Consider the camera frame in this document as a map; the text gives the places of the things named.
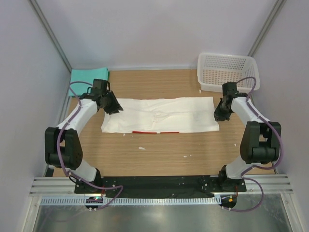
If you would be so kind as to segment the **white printed t-shirt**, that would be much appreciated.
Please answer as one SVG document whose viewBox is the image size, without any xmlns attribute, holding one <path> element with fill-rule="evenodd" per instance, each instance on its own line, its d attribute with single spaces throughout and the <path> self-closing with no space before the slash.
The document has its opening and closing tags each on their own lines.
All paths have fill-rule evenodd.
<svg viewBox="0 0 309 232">
<path fill-rule="evenodd" d="M 199 133 L 218 131 L 213 97 L 119 99 L 123 111 L 104 115 L 103 133 Z"/>
</svg>

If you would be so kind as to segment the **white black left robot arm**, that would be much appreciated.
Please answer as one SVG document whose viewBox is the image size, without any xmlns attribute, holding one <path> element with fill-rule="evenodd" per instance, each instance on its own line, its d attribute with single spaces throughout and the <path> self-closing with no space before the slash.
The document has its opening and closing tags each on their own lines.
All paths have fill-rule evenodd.
<svg viewBox="0 0 309 232">
<path fill-rule="evenodd" d="M 69 90 L 78 103 L 63 122 L 45 130 L 45 162 L 62 169 L 66 177 L 74 178 L 77 183 L 85 183 L 91 193 L 98 193 L 103 188 L 100 171 L 84 160 L 79 135 L 100 109 L 113 115 L 123 108 L 107 80 L 94 79 L 82 95 L 71 87 Z"/>
</svg>

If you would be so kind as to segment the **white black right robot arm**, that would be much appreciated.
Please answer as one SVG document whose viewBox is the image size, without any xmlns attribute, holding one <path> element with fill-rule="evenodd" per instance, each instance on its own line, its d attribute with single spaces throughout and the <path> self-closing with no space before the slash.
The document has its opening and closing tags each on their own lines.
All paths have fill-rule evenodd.
<svg viewBox="0 0 309 232">
<path fill-rule="evenodd" d="M 242 185 L 243 176 L 253 168 L 264 169 L 266 164 L 278 162 L 282 154 L 281 125 L 264 117 L 252 104 L 247 93 L 237 89 L 236 82 L 222 85 L 223 97 L 214 111 L 215 121 L 226 121 L 232 113 L 245 126 L 239 156 L 225 165 L 218 174 L 222 191 L 235 191 Z"/>
</svg>

